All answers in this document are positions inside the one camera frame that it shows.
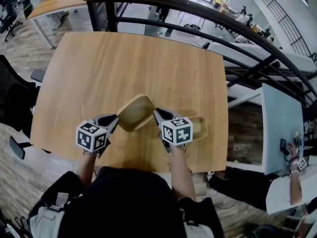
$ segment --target human hand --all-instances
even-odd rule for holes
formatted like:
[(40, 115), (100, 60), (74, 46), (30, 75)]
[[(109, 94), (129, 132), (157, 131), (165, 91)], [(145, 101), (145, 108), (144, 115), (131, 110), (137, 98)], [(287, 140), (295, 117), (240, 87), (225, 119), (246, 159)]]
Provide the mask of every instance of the human hand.
[(289, 149), (289, 151), (291, 152), (292, 156), (296, 155), (296, 147), (293, 143), (288, 143), (287, 148)]

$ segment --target light blue panel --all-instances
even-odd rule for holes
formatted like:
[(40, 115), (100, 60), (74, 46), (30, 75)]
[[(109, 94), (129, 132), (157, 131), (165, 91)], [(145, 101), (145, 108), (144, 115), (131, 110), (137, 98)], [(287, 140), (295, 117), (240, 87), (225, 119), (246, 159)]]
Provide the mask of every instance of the light blue panel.
[[(296, 131), (303, 137), (304, 123), (302, 105), (292, 97), (279, 90), (263, 84), (263, 122), (266, 122), (266, 164), (264, 174), (274, 173), (284, 169), (287, 162), (279, 150), (280, 139), (284, 138), (287, 143), (293, 142)], [(300, 154), (303, 154), (304, 143), (300, 147)]]

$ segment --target black pants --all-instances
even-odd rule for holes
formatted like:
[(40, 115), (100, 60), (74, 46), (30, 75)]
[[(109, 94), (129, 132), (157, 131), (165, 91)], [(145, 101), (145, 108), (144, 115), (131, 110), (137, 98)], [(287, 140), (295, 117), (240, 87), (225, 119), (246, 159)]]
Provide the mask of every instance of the black pants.
[(165, 22), (167, 16), (168, 16), (168, 13), (169, 13), (169, 9), (166, 9), (166, 8), (162, 8), (161, 9), (161, 13), (160, 13), (160, 16), (158, 17), (159, 19), (162, 20), (162, 22)]
[(307, 156), (311, 156), (311, 155), (317, 155), (317, 138), (313, 138), (313, 139), (310, 139), (308, 141), (305, 141), (304, 143), (305, 146), (313, 146), (313, 148), (311, 149), (307, 149), (307, 150), (304, 150), (303, 154), (304, 154), (304, 157), (307, 157)]
[(268, 189), (278, 176), (228, 168), (226, 178), (227, 180), (222, 180), (214, 175), (209, 185), (221, 194), (266, 211)]

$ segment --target chair armrest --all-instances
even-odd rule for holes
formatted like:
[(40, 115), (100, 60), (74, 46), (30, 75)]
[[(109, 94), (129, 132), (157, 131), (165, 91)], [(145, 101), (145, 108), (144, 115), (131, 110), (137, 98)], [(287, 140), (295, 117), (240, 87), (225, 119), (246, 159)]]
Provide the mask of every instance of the chair armrest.
[(31, 146), (30, 143), (18, 143), (15, 141), (15, 139), (13, 137), (10, 137), (9, 139), (9, 144), (11, 149), (13, 150), (13, 152), (16, 154), (16, 156), (18, 156), (21, 160), (24, 160), (25, 157), (25, 151), (24, 148), (25, 147), (29, 147)]
[(32, 71), (32, 74), (31, 74), (31, 78), (40, 83), (43, 82), (44, 76), (45, 76), (45, 71), (41, 69), (35, 69), (34, 71)]

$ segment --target white desk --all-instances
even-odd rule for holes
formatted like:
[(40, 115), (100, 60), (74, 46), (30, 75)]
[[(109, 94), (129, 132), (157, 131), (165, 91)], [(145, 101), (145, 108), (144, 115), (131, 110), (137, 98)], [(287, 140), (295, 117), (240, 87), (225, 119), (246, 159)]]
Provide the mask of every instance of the white desk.
[[(228, 167), (251, 170), (265, 175), (284, 169), (287, 162), (279, 150), (281, 138), (293, 142), (294, 133), (297, 131), (304, 135), (304, 122), (302, 105), (299, 101), (267, 85), (252, 93), (246, 94), (228, 103), (228, 108), (260, 98), (263, 114), (263, 157), (262, 165), (227, 162)], [(304, 142), (300, 147), (300, 153), (304, 150)]]

